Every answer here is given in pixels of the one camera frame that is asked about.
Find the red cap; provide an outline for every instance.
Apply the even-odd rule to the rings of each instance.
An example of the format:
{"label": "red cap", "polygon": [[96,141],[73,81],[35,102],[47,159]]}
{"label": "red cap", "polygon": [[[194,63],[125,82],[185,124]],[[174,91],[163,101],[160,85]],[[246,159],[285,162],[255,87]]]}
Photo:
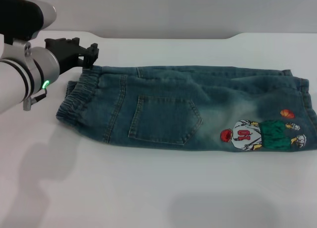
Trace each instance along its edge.
{"label": "red cap", "polygon": [[233,136],[233,132],[231,129],[226,129],[226,130],[223,130],[220,134],[220,139],[223,141],[223,142],[230,142],[231,141],[231,138]]}

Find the white wall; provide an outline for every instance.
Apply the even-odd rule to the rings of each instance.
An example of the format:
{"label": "white wall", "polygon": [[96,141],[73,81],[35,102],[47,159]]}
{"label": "white wall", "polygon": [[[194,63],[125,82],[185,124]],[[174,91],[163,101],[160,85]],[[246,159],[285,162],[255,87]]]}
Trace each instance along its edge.
{"label": "white wall", "polygon": [[52,30],[109,38],[227,38],[241,32],[317,32],[317,0],[45,0]]}

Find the green shorts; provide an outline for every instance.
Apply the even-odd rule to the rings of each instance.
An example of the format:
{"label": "green shorts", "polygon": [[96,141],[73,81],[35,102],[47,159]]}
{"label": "green shorts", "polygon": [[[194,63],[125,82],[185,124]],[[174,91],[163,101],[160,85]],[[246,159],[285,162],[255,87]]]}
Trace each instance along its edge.
{"label": "green shorts", "polygon": [[272,150],[289,150],[291,139],[284,134],[285,123],[279,120],[271,120],[259,123],[262,146]]}

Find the folded jeans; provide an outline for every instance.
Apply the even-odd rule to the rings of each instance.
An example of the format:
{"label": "folded jeans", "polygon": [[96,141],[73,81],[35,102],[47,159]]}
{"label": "folded jeans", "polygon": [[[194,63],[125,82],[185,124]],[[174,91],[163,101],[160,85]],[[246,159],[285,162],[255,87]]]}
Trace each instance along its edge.
{"label": "folded jeans", "polygon": [[317,148],[309,81],[290,70],[100,67],[69,82],[56,117],[121,146],[241,151]]}

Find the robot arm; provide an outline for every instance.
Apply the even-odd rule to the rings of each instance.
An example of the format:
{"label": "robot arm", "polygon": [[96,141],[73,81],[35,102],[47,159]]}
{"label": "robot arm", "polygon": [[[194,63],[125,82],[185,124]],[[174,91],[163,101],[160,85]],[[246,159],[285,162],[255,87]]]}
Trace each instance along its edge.
{"label": "robot arm", "polygon": [[[67,70],[90,68],[98,58],[97,44],[88,49],[79,39],[46,39],[46,47],[28,42],[56,20],[53,6],[38,0],[0,0],[0,34],[4,49],[0,58],[0,114],[23,101],[23,109],[46,97],[46,87]],[[31,96],[44,89],[45,93]]]}

